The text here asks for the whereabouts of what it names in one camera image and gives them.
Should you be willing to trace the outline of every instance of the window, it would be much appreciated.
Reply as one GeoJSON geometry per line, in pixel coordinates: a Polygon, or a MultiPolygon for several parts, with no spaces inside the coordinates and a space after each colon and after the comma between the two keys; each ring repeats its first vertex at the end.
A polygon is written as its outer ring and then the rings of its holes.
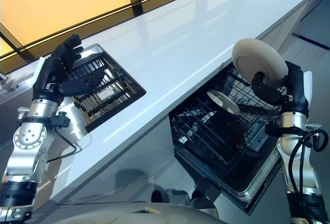
{"type": "Polygon", "coordinates": [[[2,38],[0,38],[0,56],[12,51],[13,49],[2,38]]]}
{"type": "Polygon", "coordinates": [[[0,33],[11,44],[0,39],[0,70],[8,73],[49,54],[72,33],[83,39],[170,1],[0,0],[0,33]]]}

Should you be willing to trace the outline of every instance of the dishwasher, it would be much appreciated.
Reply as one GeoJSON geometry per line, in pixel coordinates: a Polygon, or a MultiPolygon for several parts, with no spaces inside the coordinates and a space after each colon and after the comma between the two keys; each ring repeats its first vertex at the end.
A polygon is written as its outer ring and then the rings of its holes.
{"type": "Polygon", "coordinates": [[[280,106],[254,95],[230,63],[170,112],[175,156],[250,215],[282,163],[277,138],[265,134],[265,124],[279,112],[280,106]],[[211,90],[231,99],[239,112],[217,105],[211,90]]]}

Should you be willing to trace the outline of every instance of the black cable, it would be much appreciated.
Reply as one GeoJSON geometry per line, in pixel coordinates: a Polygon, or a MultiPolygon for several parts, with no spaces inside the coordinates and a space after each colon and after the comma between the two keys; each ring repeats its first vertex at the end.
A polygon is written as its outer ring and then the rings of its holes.
{"type": "Polygon", "coordinates": [[[295,155],[297,154],[297,151],[300,148],[300,146],[301,146],[301,143],[298,141],[298,143],[294,146],[294,148],[292,150],[292,153],[291,153],[290,159],[289,159],[289,165],[288,165],[288,167],[289,167],[289,178],[290,178],[293,190],[297,195],[299,194],[299,191],[298,191],[297,185],[295,184],[295,181],[294,181],[293,172],[292,172],[292,165],[293,165],[293,159],[294,159],[295,155]]]}
{"type": "MultiPolygon", "coordinates": [[[[294,146],[292,153],[290,155],[290,159],[289,159],[289,178],[293,187],[294,192],[299,195],[302,196],[303,195],[303,167],[304,167],[304,156],[305,156],[305,147],[311,148],[313,147],[314,150],[316,152],[321,152],[325,149],[325,147],[327,146],[329,141],[329,136],[327,134],[327,132],[325,130],[313,130],[311,132],[306,133],[303,137],[301,137],[297,144],[294,146]],[[309,139],[312,135],[314,134],[322,134],[324,136],[324,140],[321,146],[319,146],[319,139],[313,139],[313,144],[311,144],[309,142],[309,139]],[[297,151],[299,150],[300,146],[302,147],[302,151],[301,151],[301,155],[300,155],[300,166],[299,166],[299,188],[300,191],[298,191],[298,188],[296,186],[294,177],[293,177],[293,172],[292,172],[292,165],[293,165],[293,160],[295,158],[295,155],[297,154],[297,151]]],[[[304,212],[305,212],[305,218],[308,221],[309,224],[313,224],[313,221],[310,217],[310,214],[312,214],[312,216],[321,221],[322,224],[326,224],[326,221],[322,220],[316,213],[314,213],[314,211],[312,211],[312,209],[309,208],[309,206],[304,206],[304,212]]]]}
{"type": "Polygon", "coordinates": [[[54,127],[53,130],[54,130],[55,134],[57,134],[60,138],[62,138],[67,144],[69,144],[69,145],[73,148],[73,151],[70,152],[70,153],[67,153],[66,155],[59,156],[59,157],[57,157],[57,158],[49,159],[49,160],[47,161],[47,163],[48,163],[48,162],[55,161],[55,160],[57,160],[57,159],[61,159],[61,158],[68,157],[68,156],[74,154],[74,153],[77,151],[77,147],[76,147],[75,145],[73,145],[68,139],[66,139],[66,138],[65,138],[60,132],[58,132],[58,129],[57,129],[57,128],[54,127]]]}
{"type": "Polygon", "coordinates": [[[300,194],[303,194],[303,185],[304,185],[304,157],[305,157],[305,145],[303,144],[301,148],[301,155],[300,155],[300,167],[299,167],[299,190],[300,194]]]}

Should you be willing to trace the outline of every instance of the wire rack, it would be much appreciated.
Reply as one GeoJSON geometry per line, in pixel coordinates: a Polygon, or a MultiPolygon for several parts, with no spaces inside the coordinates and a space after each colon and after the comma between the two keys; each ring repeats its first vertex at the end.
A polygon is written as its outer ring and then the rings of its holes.
{"type": "Polygon", "coordinates": [[[233,167],[247,149],[258,152],[267,138],[264,124],[279,111],[259,99],[231,63],[170,113],[173,141],[214,167],[233,167]],[[232,99],[240,114],[216,105],[206,94],[212,89],[232,99]]]}
{"type": "Polygon", "coordinates": [[[101,84],[85,95],[72,97],[88,123],[90,132],[145,94],[145,90],[107,53],[86,58],[74,67],[69,79],[88,77],[104,71],[101,84]]]}

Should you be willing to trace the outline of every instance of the kitchen counter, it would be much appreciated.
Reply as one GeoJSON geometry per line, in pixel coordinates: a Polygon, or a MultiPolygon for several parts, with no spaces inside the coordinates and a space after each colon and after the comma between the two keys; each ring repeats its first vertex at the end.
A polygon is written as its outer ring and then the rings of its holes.
{"type": "Polygon", "coordinates": [[[100,44],[146,95],[84,136],[79,153],[49,167],[54,182],[43,182],[42,202],[62,201],[97,175],[227,65],[236,41],[262,37],[304,1],[176,0],[83,40],[100,44]]]}

